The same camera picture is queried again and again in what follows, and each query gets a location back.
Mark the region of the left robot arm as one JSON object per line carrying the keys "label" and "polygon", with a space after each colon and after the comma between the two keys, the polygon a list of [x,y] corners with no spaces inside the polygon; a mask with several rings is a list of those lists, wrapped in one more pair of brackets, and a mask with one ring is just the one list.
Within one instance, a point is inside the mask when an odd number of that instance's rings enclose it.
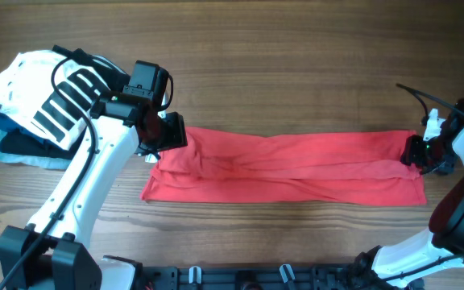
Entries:
{"label": "left robot arm", "polygon": [[157,64],[138,61],[130,76],[114,76],[81,118],[83,142],[52,195],[23,228],[0,236],[0,289],[139,289],[143,266],[106,256],[96,261],[89,242],[117,174],[135,153],[158,155],[187,144],[183,118],[161,118],[170,103],[172,76]]}

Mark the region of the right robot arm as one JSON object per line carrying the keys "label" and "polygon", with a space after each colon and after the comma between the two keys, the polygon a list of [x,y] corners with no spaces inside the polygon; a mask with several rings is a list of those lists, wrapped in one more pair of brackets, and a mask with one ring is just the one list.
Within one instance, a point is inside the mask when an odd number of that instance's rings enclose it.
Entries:
{"label": "right robot arm", "polygon": [[[440,140],[449,142],[464,166],[464,99],[442,125]],[[464,267],[464,177],[433,211],[427,229],[392,246],[377,246],[357,257],[350,268],[352,289],[415,288],[423,277]]]}

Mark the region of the red printed t-shirt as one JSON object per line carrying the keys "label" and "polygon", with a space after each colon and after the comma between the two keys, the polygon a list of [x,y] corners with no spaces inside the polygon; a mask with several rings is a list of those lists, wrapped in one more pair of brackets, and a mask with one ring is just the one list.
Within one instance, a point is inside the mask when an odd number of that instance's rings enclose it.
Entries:
{"label": "red printed t-shirt", "polygon": [[187,146],[161,153],[140,197],[189,203],[424,205],[421,174],[400,162],[412,134],[390,130],[261,137],[189,127]]}

